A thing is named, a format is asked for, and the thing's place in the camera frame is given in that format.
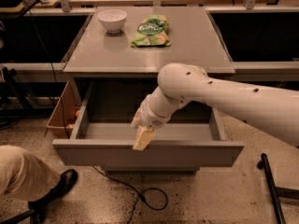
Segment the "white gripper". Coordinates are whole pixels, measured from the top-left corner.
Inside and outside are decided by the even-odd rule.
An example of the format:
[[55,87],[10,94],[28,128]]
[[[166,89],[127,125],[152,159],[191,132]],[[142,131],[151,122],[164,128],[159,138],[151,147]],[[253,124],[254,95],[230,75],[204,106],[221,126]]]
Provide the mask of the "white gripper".
[[131,127],[137,129],[133,149],[144,150],[155,135],[153,129],[162,128],[169,120],[170,117],[161,117],[155,114],[150,108],[150,103],[144,100],[135,112],[131,122]]

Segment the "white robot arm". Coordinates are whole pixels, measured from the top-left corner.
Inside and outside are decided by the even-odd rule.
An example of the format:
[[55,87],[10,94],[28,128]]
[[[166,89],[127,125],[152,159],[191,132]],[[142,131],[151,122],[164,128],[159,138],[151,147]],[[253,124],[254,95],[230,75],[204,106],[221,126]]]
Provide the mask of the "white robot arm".
[[143,150],[172,115],[190,102],[209,105],[292,146],[299,145],[299,92],[209,77],[204,68],[164,66],[158,86],[137,109],[133,148]]

